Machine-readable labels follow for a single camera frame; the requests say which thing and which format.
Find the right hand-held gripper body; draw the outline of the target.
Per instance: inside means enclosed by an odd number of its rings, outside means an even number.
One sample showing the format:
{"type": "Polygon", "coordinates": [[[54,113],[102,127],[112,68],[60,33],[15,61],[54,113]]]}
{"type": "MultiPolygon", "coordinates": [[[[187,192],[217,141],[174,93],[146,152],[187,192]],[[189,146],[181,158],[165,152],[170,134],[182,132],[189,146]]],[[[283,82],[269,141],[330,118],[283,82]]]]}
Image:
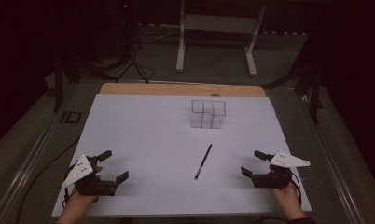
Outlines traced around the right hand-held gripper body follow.
{"type": "Polygon", "coordinates": [[[272,155],[270,171],[265,175],[252,175],[255,188],[283,189],[292,181],[292,168],[308,167],[309,161],[305,161],[293,155],[277,151],[272,155]]]}

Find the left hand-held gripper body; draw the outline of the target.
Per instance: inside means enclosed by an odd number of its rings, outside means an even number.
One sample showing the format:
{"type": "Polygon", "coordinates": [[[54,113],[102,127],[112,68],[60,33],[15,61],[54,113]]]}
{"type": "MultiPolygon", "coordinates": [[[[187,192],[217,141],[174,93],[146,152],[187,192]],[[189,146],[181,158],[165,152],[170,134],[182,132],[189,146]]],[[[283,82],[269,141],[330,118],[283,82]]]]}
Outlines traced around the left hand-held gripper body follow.
{"type": "Polygon", "coordinates": [[[62,188],[67,189],[74,185],[81,195],[87,196],[114,196],[118,183],[116,181],[103,181],[97,176],[97,156],[82,155],[73,164],[62,182],[62,188]]]}

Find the person's left hand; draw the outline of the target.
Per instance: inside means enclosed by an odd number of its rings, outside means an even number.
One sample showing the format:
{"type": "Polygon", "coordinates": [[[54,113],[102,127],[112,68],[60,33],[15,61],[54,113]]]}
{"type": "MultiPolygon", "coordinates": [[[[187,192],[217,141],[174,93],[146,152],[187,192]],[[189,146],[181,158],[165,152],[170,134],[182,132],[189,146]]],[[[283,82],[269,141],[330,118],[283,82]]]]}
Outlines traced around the person's left hand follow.
{"type": "Polygon", "coordinates": [[[64,210],[69,210],[73,213],[86,213],[90,206],[98,200],[98,196],[81,195],[77,188],[73,188],[64,210]]]}

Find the person's right hand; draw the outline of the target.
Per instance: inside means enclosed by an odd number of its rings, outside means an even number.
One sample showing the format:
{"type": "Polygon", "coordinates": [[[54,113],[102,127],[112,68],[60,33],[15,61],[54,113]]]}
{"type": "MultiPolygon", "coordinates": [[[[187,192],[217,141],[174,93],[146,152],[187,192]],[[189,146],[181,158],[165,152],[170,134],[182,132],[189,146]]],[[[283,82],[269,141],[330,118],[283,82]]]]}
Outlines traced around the person's right hand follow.
{"type": "Polygon", "coordinates": [[[296,216],[302,212],[297,188],[292,183],[283,189],[272,189],[271,193],[285,215],[296,216]]]}

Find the black pen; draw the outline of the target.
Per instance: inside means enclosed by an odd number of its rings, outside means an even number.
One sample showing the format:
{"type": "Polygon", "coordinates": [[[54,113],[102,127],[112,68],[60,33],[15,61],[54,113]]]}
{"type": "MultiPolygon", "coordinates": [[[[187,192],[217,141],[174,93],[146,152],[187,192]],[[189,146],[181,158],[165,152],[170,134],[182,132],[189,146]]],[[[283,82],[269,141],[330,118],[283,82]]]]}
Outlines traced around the black pen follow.
{"type": "Polygon", "coordinates": [[[209,147],[207,148],[207,150],[205,152],[205,155],[204,155],[204,157],[203,157],[203,159],[201,161],[201,164],[200,164],[200,166],[198,168],[198,171],[197,171],[197,173],[194,176],[194,180],[198,180],[199,179],[199,176],[200,176],[200,173],[201,173],[201,169],[203,168],[203,166],[204,166],[204,164],[205,164],[205,162],[206,162],[206,160],[208,158],[208,155],[209,155],[212,147],[213,147],[213,144],[210,144],[209,147]]]}

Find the white table board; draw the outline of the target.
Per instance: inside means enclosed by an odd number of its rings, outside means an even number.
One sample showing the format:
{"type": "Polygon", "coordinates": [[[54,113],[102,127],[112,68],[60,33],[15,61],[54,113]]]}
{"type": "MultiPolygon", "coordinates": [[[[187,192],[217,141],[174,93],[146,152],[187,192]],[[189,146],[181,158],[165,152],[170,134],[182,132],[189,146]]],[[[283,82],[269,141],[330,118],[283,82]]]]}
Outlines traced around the white table board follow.
{"type": "Polygon", "coordinates": [[[95,97],[75,155],[107,150],[101,176],[129,178],[103,197],[91,217],[253,215],[278,210],[271,192],[241,173],[269,171],[254,151],[289,150],[267,97],[227,97],[221,129],[190,127],[191,98],[106,95],[95,97]],[[213,147],[198,171],[205,152],[213,147]]]}

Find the clear acrylic organizer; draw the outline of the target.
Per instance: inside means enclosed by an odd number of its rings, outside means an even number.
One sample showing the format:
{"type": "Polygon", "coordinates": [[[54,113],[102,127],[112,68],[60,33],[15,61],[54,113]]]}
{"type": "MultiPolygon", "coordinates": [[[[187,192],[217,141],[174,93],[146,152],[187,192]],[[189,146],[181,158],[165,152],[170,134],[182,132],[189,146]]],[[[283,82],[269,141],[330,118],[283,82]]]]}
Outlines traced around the clear acrylic organizer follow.
{"type": "Polygon", "coordinates": [[[221,129],[226,116],[226,103],[214,100],[192,100],[190,127],[221,129]]]}

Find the black tripod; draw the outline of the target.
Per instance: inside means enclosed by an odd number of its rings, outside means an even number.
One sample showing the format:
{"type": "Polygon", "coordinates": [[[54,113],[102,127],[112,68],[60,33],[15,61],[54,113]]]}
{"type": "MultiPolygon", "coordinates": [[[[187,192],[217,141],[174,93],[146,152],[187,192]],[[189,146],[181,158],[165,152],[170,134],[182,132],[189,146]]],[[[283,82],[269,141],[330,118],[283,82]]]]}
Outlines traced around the black tripod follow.
{"type": "Polygon", "coordinates": [[[138,49],[142,48],[141,38],[138,34],[136,0],[113,0],[113,3],[117,35],[116,57],[123,63],[128,64],[118,77],[118,80],[133,66],[141,79],[148,84],[148,76],[136,61],[135,46],[138,49]]]}

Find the metal floor rail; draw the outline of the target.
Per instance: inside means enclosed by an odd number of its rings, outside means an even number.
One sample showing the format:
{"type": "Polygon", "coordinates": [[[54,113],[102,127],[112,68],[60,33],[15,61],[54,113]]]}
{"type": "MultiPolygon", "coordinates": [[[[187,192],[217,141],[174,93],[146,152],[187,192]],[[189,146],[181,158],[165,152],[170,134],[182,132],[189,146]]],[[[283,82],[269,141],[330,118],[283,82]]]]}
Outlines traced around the metal floor rail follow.
{"type": "Polygon", "coordinates": [[[352,197],[352,194],[346,185],[346,182],[341,175],[340,169],[336,163],[336,161],[331,157],[331,150],[330,147],[325,139],[325,136],[318,124],[316,124],[310,114],[309,108],[310,103],[309,99],[306,95],[299,96],[299,103],[304,111],[305,117],[308,119],[310,125],[312,126],[313,133],[315,135],[315,139],[319,142],[320,145],[320,152],[323,156],[324,163],[327,169],[327,172],[332,179],[333,186],[337,191],[339,201],[341,202],[344,211],[350,221],[351,224],[365,224],[361,213],[359,212],[355,201],[352,197]]]}
{"type": "Polygon", "coordinates": [[[0,141],[0,223],[19,198],[65,104],[34,105],[0,141]]]}

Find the white metal desk frame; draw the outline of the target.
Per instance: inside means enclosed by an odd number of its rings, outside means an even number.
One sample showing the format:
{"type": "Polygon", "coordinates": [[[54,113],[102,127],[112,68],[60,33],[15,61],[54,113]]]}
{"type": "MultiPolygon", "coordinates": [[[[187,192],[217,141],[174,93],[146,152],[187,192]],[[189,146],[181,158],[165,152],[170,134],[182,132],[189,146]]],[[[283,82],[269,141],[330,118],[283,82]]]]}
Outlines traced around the white metal desk frame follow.
{"type": "Polygon", "coordinates": [[[180,0],[179,46],[175,70],[177,72],[182,72],[184,70],[186,30],[229,32],[251,35],[249,44],[244,47],[244,55],[249,75],[255,77],[257,75],[257,68],[253,56],[253,49],[257,41],[259,29],[267,6],[265,4],[260,4],[258,13],[254,18],[241,18],[187,14],[185,11],[185,2],[186,0],[180,0]]]}

